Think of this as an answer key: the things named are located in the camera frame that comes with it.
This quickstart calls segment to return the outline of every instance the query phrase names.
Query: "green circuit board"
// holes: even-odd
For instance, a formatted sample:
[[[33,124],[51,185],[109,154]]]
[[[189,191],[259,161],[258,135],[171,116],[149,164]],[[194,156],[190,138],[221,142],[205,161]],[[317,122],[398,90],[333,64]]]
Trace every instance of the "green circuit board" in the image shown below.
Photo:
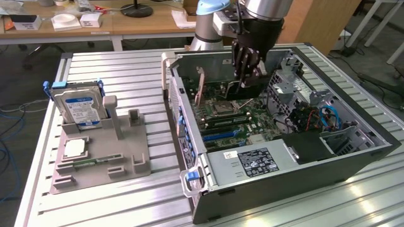
[[[207,83],[205,86],[201,105],[195,102],[198,86],[194,81],[185,82],[187,95],[191,101],[194,115],[203,138],[206,135],[222,135],[238,131],[233,137],[205,141],[209,151],[218,151],[254,143],[267,142],[281,135],[274,118],[267,111],[262,97],[227,101],[223,82]],[[231,123],[229,119],[242,119],[241,123]],[[207,128],[209,121],[223,123],[213,129]]]

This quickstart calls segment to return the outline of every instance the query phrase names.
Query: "aluminum extrusion table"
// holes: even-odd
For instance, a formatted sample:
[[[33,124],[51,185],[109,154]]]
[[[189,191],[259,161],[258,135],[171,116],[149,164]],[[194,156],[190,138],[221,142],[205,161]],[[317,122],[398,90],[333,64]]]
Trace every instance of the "aluminum extrusion table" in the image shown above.
[[[321,69],[404,141],[403,121],[342,72],[303,44],[295,44]],[[37,147],[17,226],[194,226],[179,180],[162,95],[162,53],[182,49],[78,53],[62,59],[57,81],[102,78],[106,93],[119,98],[119,114],[139,108],[146,115],[153,174],[74,192],[51,195],[51,176],[62,132],[54,103]],[[305,74],[315,88],[323,82]],[[371,226],[404,224],[404,147],[367,166],[346,182],[225,217],[209,226]]]

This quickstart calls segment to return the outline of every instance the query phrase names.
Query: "motherboard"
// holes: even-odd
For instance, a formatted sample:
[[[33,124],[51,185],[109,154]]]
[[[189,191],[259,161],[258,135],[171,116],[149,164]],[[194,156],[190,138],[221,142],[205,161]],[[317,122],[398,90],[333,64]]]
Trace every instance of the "motherboard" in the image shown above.
[[[209,152],[271,141],[283,133],[267,110],[265,95],[229,101],[225,95],[233,82],[205,83],[199,93],[195,81],[183,81]]]

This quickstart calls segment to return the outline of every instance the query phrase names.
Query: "red cable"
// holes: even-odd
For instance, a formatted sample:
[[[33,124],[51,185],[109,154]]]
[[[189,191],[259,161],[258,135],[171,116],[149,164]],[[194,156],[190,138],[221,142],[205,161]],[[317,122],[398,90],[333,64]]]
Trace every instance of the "red cable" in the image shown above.
[[[306,127],[306,131],[310,130],[310,119],[311,119],[311,115],[314,114],[314,112],[317,112],[317,111],[313,110],[313,111],[310,112],[309,125],[307,125],[307,127]]]

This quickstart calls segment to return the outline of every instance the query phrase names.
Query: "blue hard drive label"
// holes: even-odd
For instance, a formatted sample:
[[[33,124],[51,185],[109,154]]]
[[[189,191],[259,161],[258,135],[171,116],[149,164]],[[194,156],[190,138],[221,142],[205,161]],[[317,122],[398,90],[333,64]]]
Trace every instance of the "blue hard drive label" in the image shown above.
[[[254,177],[278,171],[278,165],[267,148],[238,153],[247,176]]]
[[[94,106],[93,97],[71,98],[66,100],[71,116],[81,126],[91,126],[101,123],[101,116]]]

